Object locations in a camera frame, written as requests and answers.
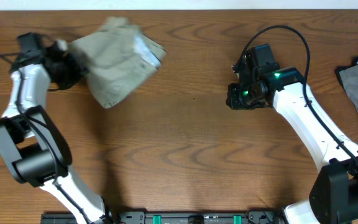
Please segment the khaki green shorts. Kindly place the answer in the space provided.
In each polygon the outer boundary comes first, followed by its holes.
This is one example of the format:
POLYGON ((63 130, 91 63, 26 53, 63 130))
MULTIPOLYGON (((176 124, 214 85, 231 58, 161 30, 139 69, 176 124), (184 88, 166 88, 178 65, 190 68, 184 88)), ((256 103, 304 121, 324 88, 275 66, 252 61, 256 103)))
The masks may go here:
POLYGON ((88 70, 89 91, 105 109, 141 86, 166 56, 162 45, 126 17, 107 18, 96 32, 70 42, 68 49, 88 70))

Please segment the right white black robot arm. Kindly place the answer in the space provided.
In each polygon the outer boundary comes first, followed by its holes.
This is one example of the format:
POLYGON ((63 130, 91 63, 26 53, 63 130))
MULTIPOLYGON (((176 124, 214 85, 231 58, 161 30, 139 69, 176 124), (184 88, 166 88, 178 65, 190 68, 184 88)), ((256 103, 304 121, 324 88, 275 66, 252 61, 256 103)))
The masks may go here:
POLYGON ((358 219, 358 144, 336 126, 295 68, 270 64, 233 68, 238 83, 228 86, 233 110, 273 108, 309 151, 318 177, 308 198, 286 206, 285 223, 352 223, 358 219))

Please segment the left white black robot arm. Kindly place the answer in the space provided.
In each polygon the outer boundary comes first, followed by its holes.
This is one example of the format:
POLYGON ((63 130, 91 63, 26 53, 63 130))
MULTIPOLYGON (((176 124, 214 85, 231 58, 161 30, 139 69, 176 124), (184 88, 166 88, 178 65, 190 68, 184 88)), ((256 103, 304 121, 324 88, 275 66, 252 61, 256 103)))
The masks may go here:
POLYGON ((20 184, 40 188, 59 200, 77 223, 112 223, 103 198, 76 173, 68 143, 47 114, 50 85, 66 90, 86 69, 64 40, 46 47, 35 34, 19 37, 11 63, 9 104, 0 118, 0 155, 20 184))

